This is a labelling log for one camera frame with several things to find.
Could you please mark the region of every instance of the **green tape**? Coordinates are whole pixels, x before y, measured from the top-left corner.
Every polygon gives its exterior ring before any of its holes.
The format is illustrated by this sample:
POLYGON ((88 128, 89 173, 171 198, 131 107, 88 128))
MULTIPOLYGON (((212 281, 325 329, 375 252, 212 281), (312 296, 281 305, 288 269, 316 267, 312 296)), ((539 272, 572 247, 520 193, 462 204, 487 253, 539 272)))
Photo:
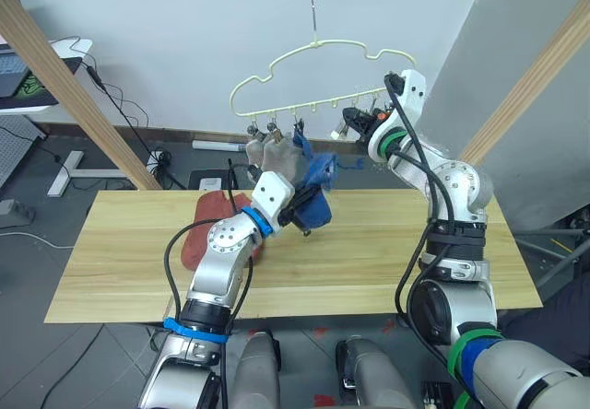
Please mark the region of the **green tape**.
POLYGON ((454 402, 453 409, 465 409, 470 400, 471 397, 469 397, 469 394, 463 391, 459 398, 457 398, 457 401, 454 402))
POLYGON ((449 352, 449 359, 447 360, 447 370, 454 378, 456 378, 454 374, 455 368, 457 363, 459 363, 463 349, 465 349, 467 343, 481 337, 504 338, 495 329, 474 329, 473 331, 469 331, 461 335, 459 340, 457 340, 457 342, 451 348, 451 352, 449 352))
POLYGON ((387 150, 389 144, 391 144, 394 140, 400 137, 404 137, 406 134, 406 131, 398 131, 396 133, 388 135, 379 145, 379 156, 385 158, 385 151, 387 150))

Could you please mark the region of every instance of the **tiled floor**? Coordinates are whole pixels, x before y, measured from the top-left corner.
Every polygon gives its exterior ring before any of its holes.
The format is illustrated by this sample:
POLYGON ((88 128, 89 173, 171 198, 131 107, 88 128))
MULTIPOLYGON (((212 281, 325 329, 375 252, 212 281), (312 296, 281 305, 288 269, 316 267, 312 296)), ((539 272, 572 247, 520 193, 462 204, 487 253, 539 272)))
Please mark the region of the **tiled floor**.
MULTIPOLYGON (((70 150, 83 150, 83 166, 89 168, 112 165, 89 140, 50 138, 42 145, 64 157, 70 150)), ((239 160, 235 153, 195 151, 189 144, 166 147, 174 155, 172 171, 185 183, 190 170, 205 169, 205 162, 225 168, 228 157, 239 160)), ((343 159, 353 164, 356 157, 343 159)), ((402 186, 390 172, 371 164, 367 167, 361 173, 341 170, 336 187, 402 186)), ((0 194, 3 199, 15 198, 36 208, 34 223, 19 230, 38 234, 58 245, 70 245, 83 225, 96 189, 103 188, 103 183, 88 191, 69 187, 62 198, 48 198, 45 194, 58 170, 51 156, 35 148, 0 194)), ((77 181, 81 187, 91 183, 77 181)), ((111 188, 117 184, 111 182, 111 188)), ((39 407, 44 394, 76 361, 100 325, 43 324, 69 251, 12 236, 0 238, 0 254, 0 316, 4 321, 0 330, 0 409, 39 407)), ((421 380, 449 380, 409 330, 396 327, 392 316, 380 315, 240 321, 228 345, 230 386, 249 330, 256 328, 272 329, 281 343, 284 409, 313 407, 314 403, 337 399, 334 348, 338 340, 353 334, 378 343, 402 369, 417 398, 421 380)), ((46 407, 136 407, 154 357, 145 327, 107 324, 72 373, 56 387, 46 407)))

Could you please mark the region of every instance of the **wooden tabletop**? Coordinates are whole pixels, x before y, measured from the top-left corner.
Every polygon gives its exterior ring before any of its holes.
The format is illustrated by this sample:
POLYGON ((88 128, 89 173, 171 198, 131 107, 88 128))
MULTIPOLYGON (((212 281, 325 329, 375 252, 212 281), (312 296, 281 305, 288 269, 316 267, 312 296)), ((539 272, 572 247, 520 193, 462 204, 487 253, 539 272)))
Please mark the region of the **wooden tabletop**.
MULTIPOLYGON (((161 321, 171 308, 162 255, 192 222, 203 192, 100 192, 55 292, 46 322, 161 321)), ((424 228, 414 190, 328 194, 332 222, 303 237, 295 227, 265 242, 240 316, 392 312, 395 286, 424 228)), ((499 309, 541 306, 502 211, 488 207, 486 257, 499 309)), ((183 297, 193 273, 171 254, 183 297)))

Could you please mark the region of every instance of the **red cloth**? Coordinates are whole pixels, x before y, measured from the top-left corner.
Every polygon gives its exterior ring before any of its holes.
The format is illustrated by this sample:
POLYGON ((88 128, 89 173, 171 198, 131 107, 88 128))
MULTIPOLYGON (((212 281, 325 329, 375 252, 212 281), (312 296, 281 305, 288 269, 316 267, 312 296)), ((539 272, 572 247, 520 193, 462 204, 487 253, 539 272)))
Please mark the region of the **red cloth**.
MULTIPOLYGON (((240 210, 243 206, 250 205, 250 199, 244 194, 237 194, 234 197, 236 207, 240 210)), ((234 216, 230 199, 226 199, 223 191, 212 191, 199 197, 196 203, 195 222, 208 218, 228 218, 234 216)), ((186 269, 194 271, 201 262, 207 250, 207 233, 213 226, 212 223, 198 226, 191 229, 184 241, 181 251, 181 261, 186 269)), ((253 258, 256 260, 261 248, 256 249, 253 258)))

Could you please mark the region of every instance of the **wooden frame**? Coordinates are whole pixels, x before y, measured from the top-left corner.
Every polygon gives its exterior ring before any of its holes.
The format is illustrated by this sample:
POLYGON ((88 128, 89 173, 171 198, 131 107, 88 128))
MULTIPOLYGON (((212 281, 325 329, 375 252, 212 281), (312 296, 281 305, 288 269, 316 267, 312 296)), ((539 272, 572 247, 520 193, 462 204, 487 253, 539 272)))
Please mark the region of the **wooden frame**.
MULTIPOLYGON (((43 85, 137 188, 159 188, 123 138, 100 113, 92 97, 53 52, 39 27, 18 0, 0 0, 0 32, 43 85)), ((590 0, 579 0, 545 50, 476 133, 460 158, 472 164, 481 163, 589 37, 590 0)))

